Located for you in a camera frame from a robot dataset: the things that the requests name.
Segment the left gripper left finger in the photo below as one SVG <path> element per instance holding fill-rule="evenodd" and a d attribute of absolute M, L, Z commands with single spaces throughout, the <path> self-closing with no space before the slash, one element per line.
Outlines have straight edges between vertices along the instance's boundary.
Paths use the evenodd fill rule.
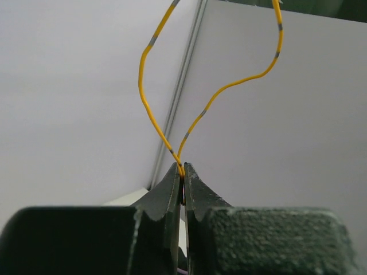
<path fill-rule="evenodd" d="M 181 182 L 173 164 L 131 206 L 33 206 L 1 232 L 2 274 L 176 274 Z"/>

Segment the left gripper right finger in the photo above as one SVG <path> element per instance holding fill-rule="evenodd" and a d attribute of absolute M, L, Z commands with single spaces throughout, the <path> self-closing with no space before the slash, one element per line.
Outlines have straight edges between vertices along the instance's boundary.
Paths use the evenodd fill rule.
<path fill-rule="evenodd" d="M 190 274 L 357 274 L 348 230 L 317 207 L 234 207 L 185 164 Z"/>

